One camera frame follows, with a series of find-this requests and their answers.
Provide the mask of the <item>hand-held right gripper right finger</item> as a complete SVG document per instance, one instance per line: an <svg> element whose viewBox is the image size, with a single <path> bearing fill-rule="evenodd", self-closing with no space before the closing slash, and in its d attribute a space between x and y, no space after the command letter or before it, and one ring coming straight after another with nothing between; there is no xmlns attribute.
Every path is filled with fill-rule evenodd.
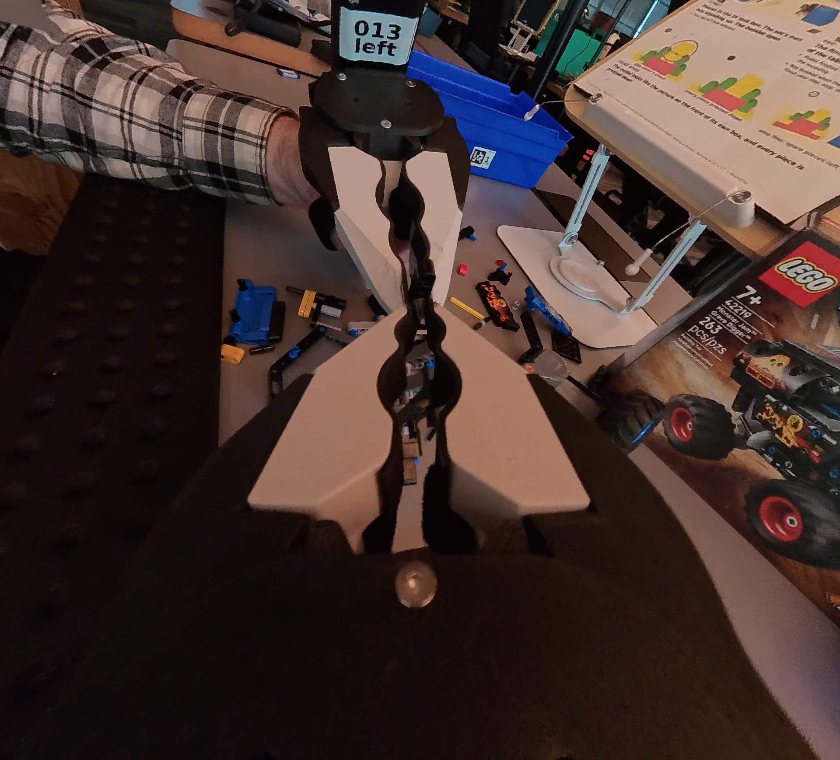
<svg viewBox="0 0 840 760"><path fill-rule="evenodd" d="M497 522L588 507L536 388L559 399L440 310L440 548L475 548Z"/></svg>

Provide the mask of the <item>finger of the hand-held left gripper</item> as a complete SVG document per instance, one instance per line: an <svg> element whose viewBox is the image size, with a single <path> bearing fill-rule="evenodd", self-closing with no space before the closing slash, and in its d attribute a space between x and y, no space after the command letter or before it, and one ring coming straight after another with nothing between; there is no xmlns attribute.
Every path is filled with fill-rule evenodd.
<svg viewBox="0 0 840 760"><path fill-rule="evenodd" d="M329 147L338 209L334 228L376 301L394 311L404 306L409 241L396 235L389 199L402 163L381 161L355 147Z"/></svg>
<svg viewBox="0 0 840 760"><path fill-rule="evenodd" d="M431 261L435 282L430 298L444 301L461 228L461 209L446 155L420 151L407 160L407 182L418 192L423 207L413 226L412 254L415 261Z"/></svg>

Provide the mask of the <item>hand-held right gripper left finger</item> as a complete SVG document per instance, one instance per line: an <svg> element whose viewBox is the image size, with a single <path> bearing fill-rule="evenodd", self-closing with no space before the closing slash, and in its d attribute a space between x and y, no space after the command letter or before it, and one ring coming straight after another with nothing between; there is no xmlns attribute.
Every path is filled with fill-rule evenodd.
<svg viewBox="0 0 840 760"><path fill-rule="evenodd" d="M379 515L376 471L391 452L392 421L376 378L397 350L399 308L316 367L265 461L247 504L340 525L350 548Z"/></svg>

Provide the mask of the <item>black toy truck chassis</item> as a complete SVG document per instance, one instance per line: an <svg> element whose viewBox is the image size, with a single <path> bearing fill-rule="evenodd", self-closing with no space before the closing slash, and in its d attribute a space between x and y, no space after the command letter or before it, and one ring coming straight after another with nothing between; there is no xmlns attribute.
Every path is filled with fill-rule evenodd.
<svg viewBox="0 0 840 760"><path fill-rule="evenodd" d="M400 311L391 313L396 318L394 328L391 329L391 339L396 341L396 350L384 357L384 363L376 377L376 394L387 412L387 422L391 427L386 435L389 452L382 466L376 473L376 483L382 494L399 494L402 487L400 425L397 424L392 406L405 388L405 355L412 350L413 334L418 328L425 328L427 344L435 355L430 407L438 419L443 417L451 399L456 396L454 370L441 352L444 324L440 315L435 313L431 303L435 269L430 259L428 240L420 230L423 210L425 207L418 189L409 181L405 171L402 171L389 195L387 213L396 238L409 241L415 261L409 282L402 284L405 306Z"/></svg>

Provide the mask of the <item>person's left forearm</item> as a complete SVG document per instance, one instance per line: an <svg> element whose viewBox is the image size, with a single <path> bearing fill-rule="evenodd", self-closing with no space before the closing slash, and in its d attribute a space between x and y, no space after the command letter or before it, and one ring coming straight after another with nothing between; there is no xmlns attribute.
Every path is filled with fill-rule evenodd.
<svg viewBox="0 0 840 760"><path fill-rule="evenodd" d="M273 204L265 140L296 114L195 78L153 45L42 0L43 31L1 23L1 148L74 171Z"/></svg>

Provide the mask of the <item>light grey desk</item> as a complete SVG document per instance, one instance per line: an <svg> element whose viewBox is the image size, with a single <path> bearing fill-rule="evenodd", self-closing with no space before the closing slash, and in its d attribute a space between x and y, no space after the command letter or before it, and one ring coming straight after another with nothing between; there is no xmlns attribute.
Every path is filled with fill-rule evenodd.
<svg viewBox="0 0 840 760"><path fill-rule="evenodd" d="M166 50L193 76L211 80L224 89L255 94L267 101L299 107L307 103L311 78L286 80L273 65L219 52L182 39ZM500 225L559 230L547 192L572 197L570 179L550 166L539 179L541 194L531 189L471 176L464 202L464 223L475 230L475 243L458 243L458 261L467 264L456 275L449 295L477 308L472 290L477 274L495 259L508 261L497 238ZM288 207L247 205L228 200L224 207L223 311L232 306L236 279L276 287L307 287L347 300L347 318L368 313L366 290L340 251L325 251L304 212ZM267 365L307 329L286 300L283 342L273 357L245 355L241 365L221 363L218 443L242 427L267 403ZM665 282L653 297L653 319L663 323L686 305L688 295ZM694 543L722 598L728 620L761 680L776 696L818 758L838 758L838 628L782 574L715 514L674 471L645 445L629 456L652 481ZM394 546L418 546L418 486L405 489Z"/></svg>

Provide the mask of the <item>person's left hand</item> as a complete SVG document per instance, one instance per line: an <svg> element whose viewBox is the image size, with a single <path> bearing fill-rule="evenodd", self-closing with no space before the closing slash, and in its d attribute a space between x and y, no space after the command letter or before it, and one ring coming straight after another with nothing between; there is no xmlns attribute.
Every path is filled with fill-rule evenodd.
<svg viewBox="0 0 840 760"><path fill-rule="evenodd" d="M273 119L265 140L265 186L275 205L306 212L319 194L303 174L298 132L296 117Z"/></svg>

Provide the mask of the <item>black angled toy beam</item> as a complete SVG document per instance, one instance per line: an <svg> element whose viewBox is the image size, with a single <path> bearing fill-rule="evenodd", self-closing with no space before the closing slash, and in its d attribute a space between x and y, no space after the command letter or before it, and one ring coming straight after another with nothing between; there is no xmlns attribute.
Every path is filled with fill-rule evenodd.
<svg viewBox="0 0 840 760"><path fill-rule="evenodd" d="M306 365L309 363L309 352L322 337L325 337L325 332L325 326L316 324L303 339L290 346L290 349L267 368L268 399L278 396L291 385L293 380L307 372Z"/></svg>

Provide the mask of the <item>blue plastic storage bin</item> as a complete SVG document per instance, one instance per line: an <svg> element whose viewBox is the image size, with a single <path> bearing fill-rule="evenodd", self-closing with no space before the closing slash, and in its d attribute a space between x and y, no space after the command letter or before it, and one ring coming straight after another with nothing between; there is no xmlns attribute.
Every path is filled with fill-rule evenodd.
<svg viewBox="0 0 840 760"><path fill-rule="evenodd" d="M410 54L407 76L427 83L456 120L471 174L531 189L572 137L544 109L526 119L534 107L526 93L428 54Z"/></svg>

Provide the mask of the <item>black toy wheel blue rim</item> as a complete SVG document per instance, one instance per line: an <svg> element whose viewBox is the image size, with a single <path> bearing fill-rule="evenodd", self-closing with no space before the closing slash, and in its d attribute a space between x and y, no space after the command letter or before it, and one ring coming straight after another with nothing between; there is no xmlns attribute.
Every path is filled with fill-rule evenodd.
<svg viewBox="0 0 840 760"><path fill-rule="evenodd" d="M665 404L645 393L630 390L614 396L595 417L595 424L624 453L632 452L661 419Z"/></svg>

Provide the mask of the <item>yellow black toy assembly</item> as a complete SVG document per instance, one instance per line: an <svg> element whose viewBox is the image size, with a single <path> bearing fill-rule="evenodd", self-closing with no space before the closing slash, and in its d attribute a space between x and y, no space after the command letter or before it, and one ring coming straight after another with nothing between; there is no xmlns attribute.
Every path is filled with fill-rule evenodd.
<svg viewBox="0 0 840 760"><path fill-rule="evenodd" d="M285 290L299 297L296 315L311 321L321 315L329 318L340 318L343 308L347 306L343 298L316 290L303 290L293 285L286 285Z"/></svg>

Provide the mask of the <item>black orange flame toy panel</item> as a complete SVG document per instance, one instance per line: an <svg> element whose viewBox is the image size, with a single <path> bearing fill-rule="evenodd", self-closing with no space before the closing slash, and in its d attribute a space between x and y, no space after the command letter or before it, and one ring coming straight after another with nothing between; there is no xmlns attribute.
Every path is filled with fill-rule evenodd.
<svg viewBox="0 0 840 760"><path fill-rule="evenodd" d="M518 323L511 315L511 310L508 308L508 303L502 297L502 293L497 290L493 284L489 280L482 280L475 284L475 292L487 311L487 319L502 329L516 332Z"/></svg>

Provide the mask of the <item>blue toy panel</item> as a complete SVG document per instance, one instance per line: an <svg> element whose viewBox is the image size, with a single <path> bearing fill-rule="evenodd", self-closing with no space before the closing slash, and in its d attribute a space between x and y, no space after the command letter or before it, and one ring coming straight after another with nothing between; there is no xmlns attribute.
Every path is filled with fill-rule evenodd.
<svg viewBox="0 0 840 760"><path fill-rule="evenodd" d="M285 301L276 300L276 288L255 285L249 279L236 279L236 285L236 301L229 310L232 341L249 346L281 341Z"/></svg>

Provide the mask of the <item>white document stand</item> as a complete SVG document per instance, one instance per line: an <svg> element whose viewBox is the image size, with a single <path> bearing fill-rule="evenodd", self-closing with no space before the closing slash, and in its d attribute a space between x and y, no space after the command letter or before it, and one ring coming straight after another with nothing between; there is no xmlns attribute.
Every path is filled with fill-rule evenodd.
<svg viewBox="0 0 840 760"><path fill-rule="evenodd" d="M565 93L567 114L588 135L591 134L581 122L581 114L585 104L596 98L598 96L588 96L575 89L573 83ZM585 178L565 228L554 233L546 230L498 226L498 238L520 264L529 284L550 306L570 321L572 334L575 334L581 344L595 349L632 346L653 329L653 321L643 313L643 305L652 298L666 272L674 267L678 259L688 251L688 246L697 240L704 228L715 230L720 236L728 238L732 244L745 246L746 254L756 256L759 246L751 240L759 236L763 218L772 220L785 231L790 230L792 225L807 220L811 213L820 213L838 205L836 197L833 202L826 202L785 225L756 210L748 213L746 226L733 226L714 215L710 207L696 209L674 191L666 192L663 182L650 181L647 171L639 171L634 164L626 163L612 153L601 138L591 137L598 142L591 169ZM668 199L688 210L688 228L683 230L676 248L645 287L642 287L640 282L630 282L626 288L624 284L616 279L619 272L609 272L603 262L581 244L578 236L586 207L611 155L624 161L624 164L637 171Z"/></svg>

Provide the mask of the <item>teal chair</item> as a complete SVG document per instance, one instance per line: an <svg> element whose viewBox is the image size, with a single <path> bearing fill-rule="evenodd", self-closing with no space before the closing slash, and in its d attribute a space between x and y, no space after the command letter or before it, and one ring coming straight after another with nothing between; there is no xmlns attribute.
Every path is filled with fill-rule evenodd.
<svg viewBox="0 0 840 760"><path fill-rule="evenodd" d="M542 55L542 52L547 47L547 42L550 41L554 27L555 19L550 19L539 36L539 41L534 47L534 55ZM555 73L565 78L578 76L583 72L583 65L588 63L591 57L595 57L601 36L603 32L595 32L591 36L588 31L575 27L565 49L555 62Z"/></svg>

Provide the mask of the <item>black metal pole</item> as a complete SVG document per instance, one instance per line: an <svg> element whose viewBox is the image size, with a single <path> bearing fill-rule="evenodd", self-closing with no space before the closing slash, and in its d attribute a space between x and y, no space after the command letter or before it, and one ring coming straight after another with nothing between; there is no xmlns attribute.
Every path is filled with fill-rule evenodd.
<svg viewBox="0 0 840 760"><path fill-rule="evenodd" d="M547 41L524 89L531 99L537 99L544 91L557 60L570 41L581 11L585 10L586 1L588 0L567 0L562 14L555 23L554 31L550 32L550 39Z"/></svg>

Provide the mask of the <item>monster truck toy set box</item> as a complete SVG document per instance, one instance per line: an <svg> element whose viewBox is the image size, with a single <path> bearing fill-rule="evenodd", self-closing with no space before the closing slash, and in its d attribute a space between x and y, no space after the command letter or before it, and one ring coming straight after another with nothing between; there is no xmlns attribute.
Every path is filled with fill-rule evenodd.
<svg viewBox="0 0 840 760"><path fill-rule="evenodd" d="M640 443L838 624L838 243L805 228L694 300L603 404L634 388L665 404Z"/></svg>

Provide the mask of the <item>black studded mat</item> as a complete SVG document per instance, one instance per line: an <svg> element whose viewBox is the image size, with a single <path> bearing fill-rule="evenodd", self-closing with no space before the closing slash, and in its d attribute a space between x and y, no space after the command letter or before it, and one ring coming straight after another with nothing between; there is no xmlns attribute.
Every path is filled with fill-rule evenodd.
<svg viewBox="0 0 840 760"><path fill-rule="evenodd" d="M1 354L1 758L214 450L224 200L82 179Z"/></svg>

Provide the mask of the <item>printed instruction sheet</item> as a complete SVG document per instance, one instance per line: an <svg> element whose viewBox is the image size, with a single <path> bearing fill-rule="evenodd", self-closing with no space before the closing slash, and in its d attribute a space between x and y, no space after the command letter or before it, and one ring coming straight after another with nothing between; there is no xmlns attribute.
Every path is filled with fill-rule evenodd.
<svg viewBox="0 0 840 760"><path fill-rule="evenodd" d="M838 0L692 0L573 86L591 135L728 225L838 197Z"/></svg>

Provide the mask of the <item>blue toy bracket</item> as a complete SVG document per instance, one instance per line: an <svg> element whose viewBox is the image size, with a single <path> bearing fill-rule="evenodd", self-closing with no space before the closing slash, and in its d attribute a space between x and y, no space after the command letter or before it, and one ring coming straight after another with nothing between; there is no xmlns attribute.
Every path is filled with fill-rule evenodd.
<svg viewBox="0 0 840 760"><path fill-rule="evenodd" d="M550 306L533 285L524 287L523 308L539 313L559 334L572 334L570 324L567 324L562 315L554 306Z"/></svg>

